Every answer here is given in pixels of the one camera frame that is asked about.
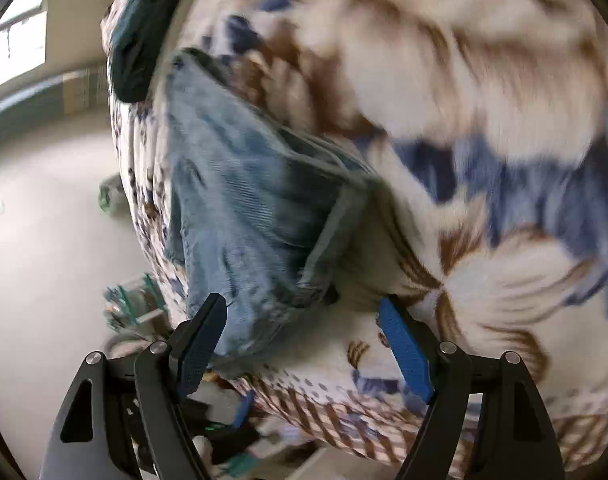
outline blue rubber fingertip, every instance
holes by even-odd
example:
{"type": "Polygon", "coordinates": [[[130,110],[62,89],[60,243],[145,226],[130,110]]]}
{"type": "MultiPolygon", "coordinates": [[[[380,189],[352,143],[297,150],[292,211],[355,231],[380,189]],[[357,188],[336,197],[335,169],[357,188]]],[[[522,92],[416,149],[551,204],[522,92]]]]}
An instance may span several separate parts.
{"type": "Polygon", "coordinates": [[[434,394],[431,369],[424,353],[388,298],[380,302],[380,327],[388,340],[406,384],[425,403],[434,394]]]}

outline white floor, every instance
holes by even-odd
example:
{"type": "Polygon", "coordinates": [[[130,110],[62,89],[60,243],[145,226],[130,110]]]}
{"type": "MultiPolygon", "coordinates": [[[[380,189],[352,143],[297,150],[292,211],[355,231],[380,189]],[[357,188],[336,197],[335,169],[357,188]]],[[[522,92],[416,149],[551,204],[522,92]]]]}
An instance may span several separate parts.
{"type": "Polygon", "coordinates": [[[0,430],[28,480],[80,363],[111,334],[105,287],[148,269],[130,218],[97,205],[117,171],[106,113],[0,146],[0,430]]]}

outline floral bedspread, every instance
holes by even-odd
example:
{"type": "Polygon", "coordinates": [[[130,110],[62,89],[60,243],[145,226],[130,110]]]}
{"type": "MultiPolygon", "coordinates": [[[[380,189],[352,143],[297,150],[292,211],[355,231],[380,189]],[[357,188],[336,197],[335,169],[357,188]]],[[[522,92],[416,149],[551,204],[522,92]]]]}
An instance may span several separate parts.
{"type": "MultiPolygon", "coordinates": [[[[124,1],[102,22],[107,52],[124,1]]],[[[566,469],[596,460],[608,444],[608,28],[592,5],[187,5],[175,46],[220,58],[249,102],[353,145],[388,185],[344,257],[338,302],[311,309],[236,385],[334,446],[399,465],[425,406],[378,327],[380,297],[397,294],[469,353],[518,352],[566,469]]],[[[177,324],[187,283],[164,256],[162,85],[137,104],[111,95],[111,122],[136,232],[177,324]]],[[[471,402],[467,420],[478,410],[471,402]]],[[[453,476],[472,439],[467,424],[453,476]]]]}

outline brown striped pattern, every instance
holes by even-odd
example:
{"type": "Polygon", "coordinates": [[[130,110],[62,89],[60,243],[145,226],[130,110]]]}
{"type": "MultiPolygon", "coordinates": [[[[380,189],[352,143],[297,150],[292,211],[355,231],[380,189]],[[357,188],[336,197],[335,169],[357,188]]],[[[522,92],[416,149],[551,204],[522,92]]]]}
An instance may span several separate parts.
{"type": "MultiPolygon", "coordinates": [[[[317,402],[293,388],[247,375],[235,380],[242,391],[255,391],[258,408],[278,415],[331,446],[357,456],[400,465],[410,451],[421,420],[396,412],[385,402],[348,392],[350,402],[317,402]]],[[[567,471],[597,460],[608,445],[608,410],[603,415],[569,416],[553,421],[567,471]]],[[[462,478],[472,442],[458,443],[449,474],[462,478]]]]}

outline wall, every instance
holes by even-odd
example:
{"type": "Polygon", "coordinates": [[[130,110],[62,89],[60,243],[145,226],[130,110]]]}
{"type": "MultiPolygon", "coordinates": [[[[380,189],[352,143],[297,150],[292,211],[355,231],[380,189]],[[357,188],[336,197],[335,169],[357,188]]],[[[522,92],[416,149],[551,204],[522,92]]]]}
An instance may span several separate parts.
{"type": "Polygon", "coordinates": [[[0,99],[47,77],[106,58],[100,20],[113,0],[48,0],[46,62],[0,85],[0,99]]]}
{"type": "Polygon", "coordinates": [[[117,171],[106,114],[0,146],[0,431],[28,480],[79,365],[113,333],[105,287],[148,271],[128,214],[97,205],[117,171]]]}

